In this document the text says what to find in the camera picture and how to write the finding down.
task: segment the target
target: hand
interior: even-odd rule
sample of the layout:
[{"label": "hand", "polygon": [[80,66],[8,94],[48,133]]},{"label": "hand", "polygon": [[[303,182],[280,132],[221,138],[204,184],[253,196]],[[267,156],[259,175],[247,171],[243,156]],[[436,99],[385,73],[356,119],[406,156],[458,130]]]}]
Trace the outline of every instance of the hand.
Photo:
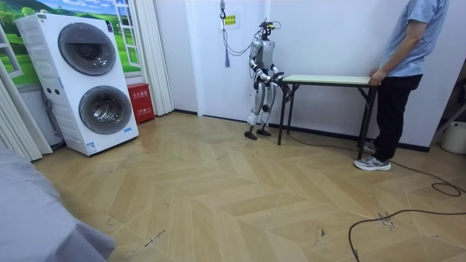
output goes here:
[{"label": "hand", "polygon": [[371,70],[371,72],[369,73],[369,77],[372,77],[379,69],[378,68],[374,68]]},{"label": "hand", "polygon": [[369,86],[376,87],[382,84],[382,81],[387,77],[387,73],[382,70],[377,70],[375,73],[371,74],[371,80],[369,80]]}]

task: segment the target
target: washing machine door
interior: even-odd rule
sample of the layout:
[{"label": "washing machine door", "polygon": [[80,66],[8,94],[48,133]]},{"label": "washing machine door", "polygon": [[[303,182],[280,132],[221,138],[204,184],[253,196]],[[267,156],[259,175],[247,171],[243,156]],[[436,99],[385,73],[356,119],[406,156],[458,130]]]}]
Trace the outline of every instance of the washing machine door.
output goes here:
[{"label": "washing machine door", "polygon": [[79,102],[81,120],[86,127],[99,134],[113,134],[122,130],[132,113],[130,99],[115,87],[94,87]]},{"label": "washing machine door", "polygon": [[117,58],[110,38],[99,28],[86,23],[67,25],[60,32],[58,47],[72,68],[88,76],[107,73]]}]

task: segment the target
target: black metal table leg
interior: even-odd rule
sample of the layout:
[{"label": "black metal table leg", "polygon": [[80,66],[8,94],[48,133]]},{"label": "black metal table leg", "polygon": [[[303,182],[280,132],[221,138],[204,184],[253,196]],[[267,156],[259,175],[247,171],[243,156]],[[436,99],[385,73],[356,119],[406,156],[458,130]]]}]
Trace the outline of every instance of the black metal table leg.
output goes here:
[{"label": "black metal table leg", "polygon": [[[370,97],[369,96],[367,98],[364,97],[364,100],[366,101],[366,104],[364,105],[364,114],[363,114],[363,116],[365,116],[367,114]],[[361,128],[359,129],[359,138],[361,138],[363,136],[363,131],[364,131],[364,126],[366,125],[366,120],[367,119],[363,117],[363,121],[361,122]]]},{"label": "black metal table leg", "polygon": [[291,103],[290,103],[290,112],[288,115],[288,129],[286,130],[286,133],[290,135],[290,128],[291,128],[291,117],[293,116],[293,106],[294,106],[294,92],[298,89],[298,87],[294,84],[292,93],[293,97],[291,98]]},{"label": "black metal table leg", "polygon": [[282,145],[282,132],[283,132],[283,121],[285,118],[285,107],[286,107],[286,91],[283,90],[283,99],[282,99],[282,113],[280,115],[280,128],[278,130],[278,145]]},{"label": "black metal table leg", "polygon": [[369,94],[368,94],[369,100],[366,103],[366,109],[364,111],[363,123],[362,123],[361,131],[360,131],[360,137],[359,137],[359,143],[358,143],[358,147],[359,147],[358,159],[361,159],[363,157],[364,143],[366,142],[369,124],[371,123],[372,110],[374,109],[374,104],[376,101],[376,94],[377,94],[377,88],[370,87]]}]

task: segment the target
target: baseboard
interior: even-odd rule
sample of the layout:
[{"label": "baseboard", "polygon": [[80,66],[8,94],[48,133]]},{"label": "baseboard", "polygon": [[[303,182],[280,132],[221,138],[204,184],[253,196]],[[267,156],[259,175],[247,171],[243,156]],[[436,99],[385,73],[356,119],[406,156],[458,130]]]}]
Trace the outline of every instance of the baseboard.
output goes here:
[{"label": "baseboard", "polygon": [[175,110],[173,110],[173,111],[174,111],[174,112],[178,112],[178,113],[191,114],[191,115],[197,116],[197,112],[194,112],[194,111],[181,110],[181,109],[175,109]]},{"label": "baseboard", "polygon": [[228,120],[228,121],[233,121],[233,122],[246,123],[246,121],[243,121],[243,120],[228,119],[228,118],[219,117],[219,116],[208,116],[208,115],[204,115],[204,116],[210,117],[210,118],[215,118],[215,119],[222,119],[222,120]]},{"label": "baseboard", "polygon": [[[207,115],[204,115],[204,116],[215,118],[215,119],[223,119],[223,120],[228,120],[228,121],[246,123],[246,121],[236,120],[236,119],[228,119],[228,118],[225,118],[225,117],[207,116]],[[279,126],[279,124],[269,124],[269,127],[279,128],[280,126]],[[345,135],[345,134],[339,134],[339,133],[334,133],[334,132],[313,130],[313,129],[303,128],[303,127],[291,127],[290,130],[296,131],[296,132],[303,132],[303,133],[306,133],[306,134],[322,135],[322,136],[326,136],[326,137],[330,137],[330,138],[341,138],[341,139],[353,140],[353,141],[358,141],[359,140],[359,137],[356,136],[356,135]],[[406,144],[406,143],[399,143],[398,148],[408,149],[408,150],[412,150],[412,151],[425,152],[425,153],[428,153],[430,151],[430,147],[427,147],[427,146],[415,146],[415,145],[410,145],[410,144]]]}]

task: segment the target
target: humanoid robot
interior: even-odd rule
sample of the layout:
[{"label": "humanoid robot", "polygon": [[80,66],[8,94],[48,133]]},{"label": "humanoid robot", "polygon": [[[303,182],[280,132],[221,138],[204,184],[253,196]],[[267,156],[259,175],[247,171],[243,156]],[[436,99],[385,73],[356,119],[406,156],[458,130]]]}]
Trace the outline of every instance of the humanoid robot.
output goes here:
[{"label": "humanoid robot", "polygon": [[257,130],[257,134],[270,136],[265,130],[269,125],[270,112],[274,105],[277,94],[277,86],[282,84],[283,72],[279,72],[273,63],[273,53],[275,43],[269,40],[270,33],[275,29],[273,22],[263,22],[261,24],[262,35],[252,43],[249,65],[254,71],[254,89],[256,90],[256,104],[250,110],[248,117],[249,130],[245,132],[245,137],[257,140],[253,134],[259,115],[261,115],[262,128]]}]

